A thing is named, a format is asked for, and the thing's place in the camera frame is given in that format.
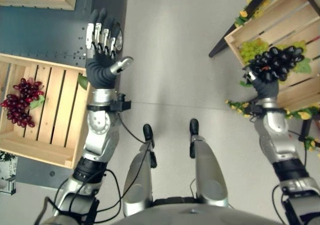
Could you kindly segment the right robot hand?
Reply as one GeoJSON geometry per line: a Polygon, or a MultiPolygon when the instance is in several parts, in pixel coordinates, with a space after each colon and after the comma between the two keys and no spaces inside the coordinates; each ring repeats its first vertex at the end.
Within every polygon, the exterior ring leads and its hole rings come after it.
{"type": "Polygon", "coordinates": [[[257,99],[276,99],[279,93],[278,81],[265,82],[261,80],[249,66],[243,68],[244,78],[254,87],[257,92],[257,99]]]}

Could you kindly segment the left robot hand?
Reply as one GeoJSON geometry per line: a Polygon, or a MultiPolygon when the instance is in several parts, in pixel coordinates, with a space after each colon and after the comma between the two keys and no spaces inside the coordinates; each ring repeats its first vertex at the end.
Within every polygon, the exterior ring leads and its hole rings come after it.
{"type": "Polygon", "coordinates": [[[132,65],[131,56],[120,56],[123,32],[119,22],[106,8],[95,9],[86,27],[86,62],[88,82],[95,89],[114,89],[117,76],[132,65]]]}

